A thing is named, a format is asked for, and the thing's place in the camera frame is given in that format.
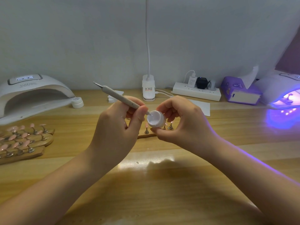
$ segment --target dotting tool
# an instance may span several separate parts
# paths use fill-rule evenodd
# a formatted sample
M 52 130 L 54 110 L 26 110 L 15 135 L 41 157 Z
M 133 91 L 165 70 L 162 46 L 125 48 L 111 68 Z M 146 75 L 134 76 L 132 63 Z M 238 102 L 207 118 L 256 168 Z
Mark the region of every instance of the dotting tool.
M 133 101 L 127 99 L 126 97 L 124 97 L 124 96 L 122 96 L 122 95 L 116 93 L 116 92 L 115 92 L 113 89 L 111 89 L 110 87 L 108 87 L 108 86 L 101 86 L 100 84 L 97 84 L 96 82 L 93 82 L 93 83 L 94 83 L 95 85 L 99 86 L 100 88 L 102 88 L 102 91 L 103 91 L 104 93 L 106 93 L 106 94 L 108 94 L 108 95 L 110 95 L 110 96 L 116 98 L 117 100 L 119 100 L 119 101 L 125 103 L 126 105 L 128 105 L 128 106 L 130 106 L 130 107 L 132 107 L 132 108 L 134 108 L 134 109 L 138 109 L 138 108 L 140 107 L 140 105 L 138 105 L 138 104 L 136 104 L 135 102 L 133 102 Z

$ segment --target uv nail lamp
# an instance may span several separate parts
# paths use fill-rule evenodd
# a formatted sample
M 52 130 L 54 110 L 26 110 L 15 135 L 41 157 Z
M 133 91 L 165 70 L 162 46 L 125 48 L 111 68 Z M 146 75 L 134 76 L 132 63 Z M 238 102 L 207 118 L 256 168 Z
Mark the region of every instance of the uv nail lamp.
M 11 78 L 0 85 L 0 125 L 66 106 L 73 97 L 66 85 L 46 75 Z
M 274 71 L 258 80 L 255 85 L 261 90 L 261 102 L 271 109 L 300 107 L 300 75 Z

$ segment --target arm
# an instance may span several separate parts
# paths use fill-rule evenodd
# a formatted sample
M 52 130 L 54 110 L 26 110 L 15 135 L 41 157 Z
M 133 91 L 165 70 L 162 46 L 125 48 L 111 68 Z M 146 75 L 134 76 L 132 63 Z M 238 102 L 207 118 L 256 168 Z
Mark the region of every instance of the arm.
M 300 185 L 297 182 L 219 137 L 201 109 L 189 100 L 176 96 L 161 103 L 157 110 L 164 113 L 168 121 L 180 117 L 174 131 L 151 129 L 159 139 L 174 143 L 218 168 L 274 224 L 299 223 Z
M 135 111 L 116 102 L 104 111 L 85 151 L 0 205 L 1 224 L 55 224 L 82 193 L 120 163 L 134 146 L 148 110 L 142 101 L 129 99 L 141 107 Z M 131 118 L 128 128 L 125 117 Z

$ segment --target hand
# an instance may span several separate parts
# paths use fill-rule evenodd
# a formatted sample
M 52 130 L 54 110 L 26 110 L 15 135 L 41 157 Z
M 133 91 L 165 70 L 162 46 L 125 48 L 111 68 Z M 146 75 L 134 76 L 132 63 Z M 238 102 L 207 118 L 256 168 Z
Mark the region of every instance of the hand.
M 173 131 L 151 129 L 160 140 L 176 144 L 203 159 L 213 153 L 220 137 L 213 131 L 200 107 L 186 98 L 175 96 L 162 102 L 156 110 L 162 112 L 168 122 L 180 117 L 179 125 Z
M 118 165 L 128 155 L 135 142 L 148 111 L 145 104 L 138 98 L 126 96 L 140 105 L 135 110 L 117 101 L 100 114 L 96 130 L 87 151 L 91 162 L 107 172 Z M 131 118 L 129 126 L 125 118 Z

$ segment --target person's left hand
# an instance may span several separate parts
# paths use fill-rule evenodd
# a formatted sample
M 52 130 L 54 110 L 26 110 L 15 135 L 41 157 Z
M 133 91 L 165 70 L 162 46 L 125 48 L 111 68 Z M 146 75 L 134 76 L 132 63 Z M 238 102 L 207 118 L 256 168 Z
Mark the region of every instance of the person's left hand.
M 138 98 L 126 96 L 140 105 L 135 110 L 117 101 L 100 114 L 93 139 L 87 149 L 93 167 L 101 163 L 101 168 L 111 170 L 130 152 L 144 121 L 148 107 Z M 129 126 L 125 118 L 131 118 Z

